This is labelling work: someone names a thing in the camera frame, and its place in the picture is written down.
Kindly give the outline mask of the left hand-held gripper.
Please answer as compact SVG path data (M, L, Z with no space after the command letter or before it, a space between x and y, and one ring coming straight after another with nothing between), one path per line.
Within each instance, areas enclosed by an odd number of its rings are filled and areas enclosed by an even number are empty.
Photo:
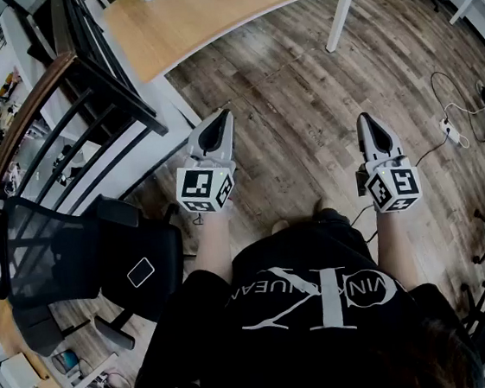
M195 129L196 143L188 142L187 157L176 171L179 205L191 213L218 213L234 188L233 113L216 111Z

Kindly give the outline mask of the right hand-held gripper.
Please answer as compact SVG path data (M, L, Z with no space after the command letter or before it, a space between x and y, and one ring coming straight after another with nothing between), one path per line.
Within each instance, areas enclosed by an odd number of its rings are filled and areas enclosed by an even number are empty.
M365 188L373 199L379 213L404 212L422 197L418 169L413 167L407 156L402 155L399 138L388 124L370 113L362 112L357 118L359 149L364 157L368 174ZM367 156L367 133L372 141L372 153L376 158L392 157L370 161Z

